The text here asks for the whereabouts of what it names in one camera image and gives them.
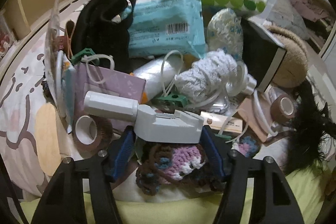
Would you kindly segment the green plastic clip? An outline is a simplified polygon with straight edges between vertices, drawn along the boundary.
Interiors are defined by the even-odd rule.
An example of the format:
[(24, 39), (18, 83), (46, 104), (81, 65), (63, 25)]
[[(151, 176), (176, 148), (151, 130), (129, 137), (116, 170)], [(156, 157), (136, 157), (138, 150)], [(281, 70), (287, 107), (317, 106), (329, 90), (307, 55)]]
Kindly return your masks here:
[(184, 108), (189, 104), (186, 96), (178, 93), (171, 93), (167, 96), (158, 96), (151, 100), (154, 105), (158, 106), (174, 106)]

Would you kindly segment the blue wet wipes pack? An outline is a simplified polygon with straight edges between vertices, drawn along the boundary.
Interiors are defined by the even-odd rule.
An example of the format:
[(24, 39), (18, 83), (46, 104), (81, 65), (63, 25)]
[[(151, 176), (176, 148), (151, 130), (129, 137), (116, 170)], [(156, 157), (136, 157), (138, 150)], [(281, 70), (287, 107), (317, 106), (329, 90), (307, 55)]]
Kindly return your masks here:
[(177, 50), (203, 58), (207, 46), (201, 0), (154, 0), (136, 3), (122, 13), (133, 12), (129, 27), (129, 57), (165, 55)]

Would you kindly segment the black feather duster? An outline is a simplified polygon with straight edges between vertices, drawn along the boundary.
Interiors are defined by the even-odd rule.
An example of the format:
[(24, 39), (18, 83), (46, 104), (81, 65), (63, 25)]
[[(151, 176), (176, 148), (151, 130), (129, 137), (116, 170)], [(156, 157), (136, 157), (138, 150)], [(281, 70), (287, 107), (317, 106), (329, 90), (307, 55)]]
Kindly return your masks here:
[(293, 95), (299, 102), (295, 117), (290, 120), (291, 131), (283, 172), (289, 175), (312, 168), (321, 173), (326, 160), (321, 142), (326, 135), (335, 138), (335, 123), (331, 119), (329, 106), (326, 103), (322, 109), (318, 108), (308, 80), (295, 87)]

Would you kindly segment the black white Chanel box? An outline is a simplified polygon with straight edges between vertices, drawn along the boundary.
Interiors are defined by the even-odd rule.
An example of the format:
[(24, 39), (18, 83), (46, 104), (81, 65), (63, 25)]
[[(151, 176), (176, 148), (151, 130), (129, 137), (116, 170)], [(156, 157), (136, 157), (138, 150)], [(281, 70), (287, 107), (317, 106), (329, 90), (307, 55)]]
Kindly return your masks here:
[(240, 24), (243, 29), (242, 59), (248, 73), (257, 81), (256, 89), (264, 92), (286, 55), (285, 46), (261, 24), (248, 19), (242, 19)]

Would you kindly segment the floral fabric pouch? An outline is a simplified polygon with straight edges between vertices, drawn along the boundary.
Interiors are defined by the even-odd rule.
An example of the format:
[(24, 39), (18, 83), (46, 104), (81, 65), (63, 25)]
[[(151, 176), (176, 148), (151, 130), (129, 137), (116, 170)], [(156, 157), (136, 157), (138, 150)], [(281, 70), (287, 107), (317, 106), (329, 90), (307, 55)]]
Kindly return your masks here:
[(207, 45), (209, 51), (222, 49), (235, 60), (242, 60), (243, 29), (241, 18), (234, 10), (222, 9), (211, 18), (207, 26)]

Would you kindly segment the purple crochet coaster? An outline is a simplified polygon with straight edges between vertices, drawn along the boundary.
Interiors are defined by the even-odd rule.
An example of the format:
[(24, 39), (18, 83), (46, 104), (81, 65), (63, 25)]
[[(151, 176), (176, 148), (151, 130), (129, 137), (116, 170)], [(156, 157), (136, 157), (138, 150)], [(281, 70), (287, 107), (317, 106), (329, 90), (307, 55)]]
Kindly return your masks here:
[(162, 186), (192, 187), (222, 192), (220, 182), (200, 144), (145, 144), (137, 150), (140, 162), (136, 171), (136, 184), (148, 196), (155, 196)]

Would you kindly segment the small cream cardboard box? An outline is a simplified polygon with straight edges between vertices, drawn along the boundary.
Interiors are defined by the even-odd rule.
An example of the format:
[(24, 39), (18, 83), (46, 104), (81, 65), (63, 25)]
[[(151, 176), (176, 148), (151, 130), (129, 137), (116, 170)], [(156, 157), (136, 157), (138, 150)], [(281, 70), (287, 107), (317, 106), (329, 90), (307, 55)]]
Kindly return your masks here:
[(220, 130), (225, 121), (228, 121), (224, 128), (225, 132), (240, 134), (243, 131), (243, 120), (239, 118), (231, 118), (215, 113), (201, 111), (201, 117), (204, 119), (204, 125), (210, 126), (213, 130)]

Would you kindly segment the white plastic bag roll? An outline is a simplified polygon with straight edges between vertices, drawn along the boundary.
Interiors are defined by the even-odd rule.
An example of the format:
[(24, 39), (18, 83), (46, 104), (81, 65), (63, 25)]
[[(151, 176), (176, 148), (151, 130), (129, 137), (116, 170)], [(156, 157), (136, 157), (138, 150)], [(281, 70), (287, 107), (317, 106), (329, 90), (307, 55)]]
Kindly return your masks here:
[(175, 75), (185, 70), (185, 64), (180, 55), (172, 54), (166, 60), (165, 57), (159, 57), (140, 66), (133, 71), (135, 77), (146, 81), (142, 95), (142, 103), (149, 102), (155, 96), (163, 94), (165, 87), (168, 92)]

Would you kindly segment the purple paper gift bag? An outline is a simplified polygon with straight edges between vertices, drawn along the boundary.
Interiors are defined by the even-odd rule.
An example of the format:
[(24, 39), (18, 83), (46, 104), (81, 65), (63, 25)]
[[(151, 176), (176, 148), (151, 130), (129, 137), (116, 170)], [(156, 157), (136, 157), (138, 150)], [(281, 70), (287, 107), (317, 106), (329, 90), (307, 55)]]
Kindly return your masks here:
[(112, 71), (108, 68), (77, 64), (75, 83), (75, 110), (73, 124), (86, 114), (84, 97), (88, 91), (130, 98), (141, 102), (146, 81), (144, 79)]

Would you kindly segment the black fabric bag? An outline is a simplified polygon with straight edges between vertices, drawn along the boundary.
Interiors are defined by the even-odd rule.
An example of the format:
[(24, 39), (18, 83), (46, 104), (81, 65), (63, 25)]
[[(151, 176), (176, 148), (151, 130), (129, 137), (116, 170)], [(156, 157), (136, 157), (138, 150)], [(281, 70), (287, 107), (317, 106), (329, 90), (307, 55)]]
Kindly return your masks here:
[(133, 23), (135, 3), (136, 0), (90, 0), (77, 19), (72, 53), (90, 48), (96, 54), (112, 56), (115, 70), (130, 73), (128, 29)]

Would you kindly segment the white grey lint shaver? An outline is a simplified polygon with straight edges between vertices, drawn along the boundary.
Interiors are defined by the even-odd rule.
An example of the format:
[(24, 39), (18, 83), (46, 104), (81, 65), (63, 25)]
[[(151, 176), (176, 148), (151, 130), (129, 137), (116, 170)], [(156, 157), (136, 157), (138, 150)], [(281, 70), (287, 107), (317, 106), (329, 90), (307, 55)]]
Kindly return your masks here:
[(203, 117), (189, 111), (157, 113), (136, 100), (93, 91), (84, 97), (84, 110), (98, 117), (131, 122), (138, 137), (156, 143), (197, 144), (204, 122)]

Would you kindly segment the brown bandage tape roll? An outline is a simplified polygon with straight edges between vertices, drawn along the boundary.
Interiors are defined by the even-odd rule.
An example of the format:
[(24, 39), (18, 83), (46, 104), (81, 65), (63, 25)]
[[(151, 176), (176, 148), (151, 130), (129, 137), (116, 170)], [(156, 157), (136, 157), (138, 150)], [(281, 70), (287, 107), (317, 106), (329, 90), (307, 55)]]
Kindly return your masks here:
[(287, 122), (295, 116), (292, 100), (286, 95), (277, 97), (270, 106), (270, 114), (274, 121)]

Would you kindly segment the white plastic pump part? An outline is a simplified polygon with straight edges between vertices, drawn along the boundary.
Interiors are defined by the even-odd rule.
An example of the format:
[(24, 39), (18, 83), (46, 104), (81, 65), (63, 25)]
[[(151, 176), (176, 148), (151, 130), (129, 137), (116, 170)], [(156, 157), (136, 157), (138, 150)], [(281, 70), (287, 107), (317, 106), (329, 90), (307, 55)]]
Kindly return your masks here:
[(229, 97), (239, 94), (252, 95), (257, 85), (257, 81), (248, 73), (247, 66), (242, 62), (237, 62), (236, 71), (230, 74), (226, 91)]

